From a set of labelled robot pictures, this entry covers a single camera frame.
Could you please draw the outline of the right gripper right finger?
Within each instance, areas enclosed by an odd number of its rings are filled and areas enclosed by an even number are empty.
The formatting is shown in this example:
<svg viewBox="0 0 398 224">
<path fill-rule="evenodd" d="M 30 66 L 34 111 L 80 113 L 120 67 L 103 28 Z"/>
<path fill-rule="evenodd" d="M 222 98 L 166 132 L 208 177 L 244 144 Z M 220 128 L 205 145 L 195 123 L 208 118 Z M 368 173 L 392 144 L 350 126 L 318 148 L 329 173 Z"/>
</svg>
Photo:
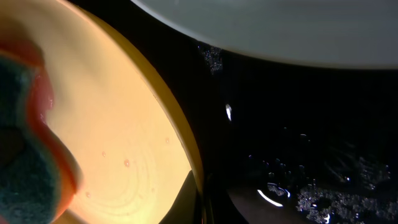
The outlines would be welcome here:
<svg viewBox="0 0 398 224">
<path fill-rule="evenodd" d="M 216 175 L 210 174 L 206 178 L 203 193 L 207 223 L 248 224 L 234 206 L 223 182 Z"/>
</svg>

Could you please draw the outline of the green and orange sponge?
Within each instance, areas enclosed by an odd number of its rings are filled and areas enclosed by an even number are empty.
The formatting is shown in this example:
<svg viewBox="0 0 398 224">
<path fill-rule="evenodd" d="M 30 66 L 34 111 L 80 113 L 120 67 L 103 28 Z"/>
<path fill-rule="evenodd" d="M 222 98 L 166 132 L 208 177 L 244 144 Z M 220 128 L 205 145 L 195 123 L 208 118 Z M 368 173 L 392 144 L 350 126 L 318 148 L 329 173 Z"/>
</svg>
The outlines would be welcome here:
<svg viewBox="0 0 398 224">
<path fill-rule="evenodd" d="M 78 190 L 79 168 L 49 128 L 53 89 L 40 50 L 1 40 L 1 223 L 52 223 Z"/>
</svg>

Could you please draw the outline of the light blue plate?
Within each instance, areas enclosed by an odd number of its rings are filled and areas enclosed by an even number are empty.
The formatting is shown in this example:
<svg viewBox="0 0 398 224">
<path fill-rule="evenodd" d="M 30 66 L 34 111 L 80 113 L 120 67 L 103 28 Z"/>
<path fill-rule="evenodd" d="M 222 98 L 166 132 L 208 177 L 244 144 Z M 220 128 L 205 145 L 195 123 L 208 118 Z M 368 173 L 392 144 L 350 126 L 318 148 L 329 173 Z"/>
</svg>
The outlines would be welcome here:
<svg viewBox="0 0 398 224">
<path fill-rule="evenodd" d="M 132 0 L 201 42 L 264 60 L 397 68 L 396 0 Z"/>
</svg>

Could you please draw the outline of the yellow plate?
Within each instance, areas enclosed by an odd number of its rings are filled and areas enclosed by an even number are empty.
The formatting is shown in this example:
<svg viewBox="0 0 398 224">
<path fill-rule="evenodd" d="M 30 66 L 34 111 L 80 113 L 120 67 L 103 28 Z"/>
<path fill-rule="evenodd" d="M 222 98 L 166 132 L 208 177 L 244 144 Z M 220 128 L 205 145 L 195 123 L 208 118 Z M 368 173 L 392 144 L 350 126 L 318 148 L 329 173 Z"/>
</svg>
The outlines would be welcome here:
<svg viewBox="0 0 398 224">
<path fill-rule="evenodd" d="M 149 61 L 107 23 L 66 1 L 2 1 L 1 40 L 29 40 L 53 89 L 49 128 L 79 168 L 52 223 L 160 223 L 203 168 L 187 119 Z"/>
</svg>

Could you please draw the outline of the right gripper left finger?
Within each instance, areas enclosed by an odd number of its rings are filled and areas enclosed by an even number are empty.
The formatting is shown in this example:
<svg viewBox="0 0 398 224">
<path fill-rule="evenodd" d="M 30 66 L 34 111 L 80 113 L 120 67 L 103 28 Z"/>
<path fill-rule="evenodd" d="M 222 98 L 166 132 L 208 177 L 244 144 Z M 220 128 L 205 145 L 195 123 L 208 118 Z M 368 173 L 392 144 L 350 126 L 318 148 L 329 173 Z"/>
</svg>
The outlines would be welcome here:
<svg viewBox="0 0 398 224">
<path fill-rule="evenodd" d="M 160 224 L 199 224 L 199 193 L 192 171 Z"/>
</svg>

